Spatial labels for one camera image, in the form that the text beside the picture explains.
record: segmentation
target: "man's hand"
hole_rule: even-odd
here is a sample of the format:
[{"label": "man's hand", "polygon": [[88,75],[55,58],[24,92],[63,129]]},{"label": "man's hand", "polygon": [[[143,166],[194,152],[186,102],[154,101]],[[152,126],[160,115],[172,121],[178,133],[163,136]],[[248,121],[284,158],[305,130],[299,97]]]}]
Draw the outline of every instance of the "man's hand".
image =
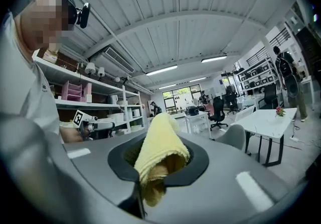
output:
[{"label": "man's hand", "polygon": [[[79,131],[74,128],[60,127],[60,134],[61,134],[62,140],[65,143],[74,143],[74,142],[84,141]],[[85,127],[85,135],[89,135],[89,131],[87,127]]]}]

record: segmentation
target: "yellow towel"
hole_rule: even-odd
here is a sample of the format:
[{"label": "yellow towel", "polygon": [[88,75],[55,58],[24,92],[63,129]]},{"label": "yellow towel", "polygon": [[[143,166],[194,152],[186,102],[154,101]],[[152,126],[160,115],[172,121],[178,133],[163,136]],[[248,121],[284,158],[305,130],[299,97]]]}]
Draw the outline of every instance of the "yellow towel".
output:
[{"label": "yellow towel", "polygon": [[179,125],[168,113],[158,114],[151,122],[135,163],[139,172],[142,197],[155,206],[164,195],[163,179],[182,169],[190,154],[175,134]]}]

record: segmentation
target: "gray chair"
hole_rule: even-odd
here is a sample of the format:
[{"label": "gray chair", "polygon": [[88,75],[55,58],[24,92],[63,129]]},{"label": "gray chair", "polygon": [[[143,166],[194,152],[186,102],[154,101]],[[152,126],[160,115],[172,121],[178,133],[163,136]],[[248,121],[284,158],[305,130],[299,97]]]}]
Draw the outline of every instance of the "gray chair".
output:
[{"label": "gray chair", "polygon": [[241,125],[232,125],[222,136],[215,139],[215,141],[233,146],[244,152],[245,130]]}]

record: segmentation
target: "khaki pants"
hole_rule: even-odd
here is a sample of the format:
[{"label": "khaki pants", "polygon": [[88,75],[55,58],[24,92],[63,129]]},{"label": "khaki pants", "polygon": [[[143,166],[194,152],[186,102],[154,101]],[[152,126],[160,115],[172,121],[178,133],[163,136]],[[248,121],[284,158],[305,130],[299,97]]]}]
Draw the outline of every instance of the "khaki pants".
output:
[{"label": "khaki pants", "polygon": [[289,101],[291,108],[296,108],[296,106],[299,105],[300,117],[302,120],[307,117],[307,114],[306,114],[305,103],[303,99],[302,85],[300,83],[298,84],[298,89],[299,89],[299,92],[296,97],[287,96],[287,99]]}]

